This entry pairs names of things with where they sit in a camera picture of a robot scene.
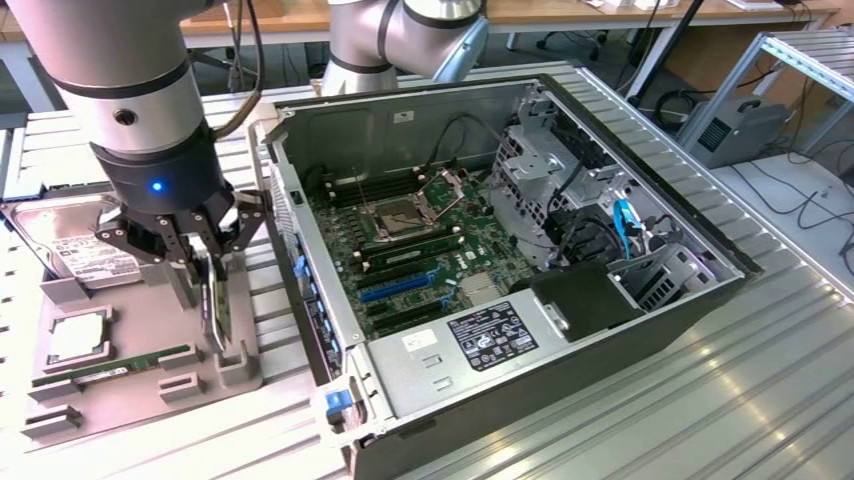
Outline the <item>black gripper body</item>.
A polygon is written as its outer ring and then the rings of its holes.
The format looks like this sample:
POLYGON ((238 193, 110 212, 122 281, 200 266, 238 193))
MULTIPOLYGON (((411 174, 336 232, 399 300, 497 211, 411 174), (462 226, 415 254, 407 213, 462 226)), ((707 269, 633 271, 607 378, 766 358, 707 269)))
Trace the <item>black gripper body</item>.
POLYGON ((202 124, 175 146, 151 153, 120 153, 95 144, 92 151, 122 202, 136 221, 204 212, 220 220, 234 205, 212 139, 202 124))

